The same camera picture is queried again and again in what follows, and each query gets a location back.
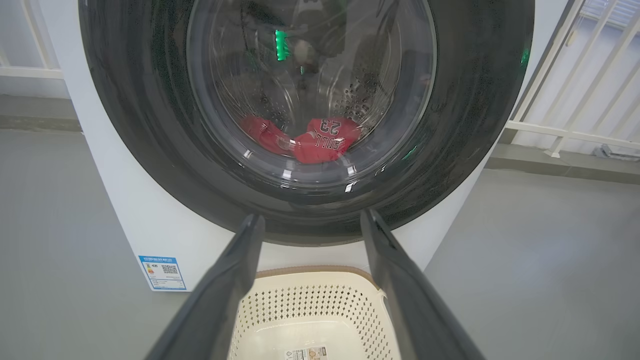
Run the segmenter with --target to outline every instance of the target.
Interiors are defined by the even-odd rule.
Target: washing machine
[[[156,291],[192,290],[249,214],[266,219],[258,270],[369,271],[363,209],[424,269],[514,106],[534,15],[533,0],[43,7],[132,276]]]

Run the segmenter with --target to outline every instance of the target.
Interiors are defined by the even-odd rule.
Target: number 23
[[[331,128],[329,128],[329,121],[327,119],[322,119],[322,122],[320,123],[320,131],[330,133],[331,135],[338,135],[341,125],[342,124],[339,121],[332,120]]]

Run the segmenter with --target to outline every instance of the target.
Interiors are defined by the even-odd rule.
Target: qr code
[[[165,274],[177,274],[178,273],[178,268],[175,265],[163,265],[162,266],[162,271]]]

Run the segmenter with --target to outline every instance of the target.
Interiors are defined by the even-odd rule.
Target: gray floor
[[[640,359],[640,186],[485,170],[426,275],[487,359]]]
[[[426,273],[488,359],[638,359],[639,219],[640,186],[486,170]],[[186,297],[82,135],[0,131],[0,229],[0,359],[141,359]]]

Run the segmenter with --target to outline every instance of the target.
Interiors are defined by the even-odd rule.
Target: basket rim
[[[277,268],[271,270],[263,270],[257,272],[255,274],[256,279],[262,279],[265,277],[272,276],[280,276],[280,275],[290,275],[290,274],[304,274],[310,272],[347,272],[355,275],[362,276],[367,279],[376,290],[380,290],[380,287],[373,281],[373,277],[370,273],[355,268],[353,266],[342,266],[342,265],[309,265],[309,266],[291,266],[287,268]]]

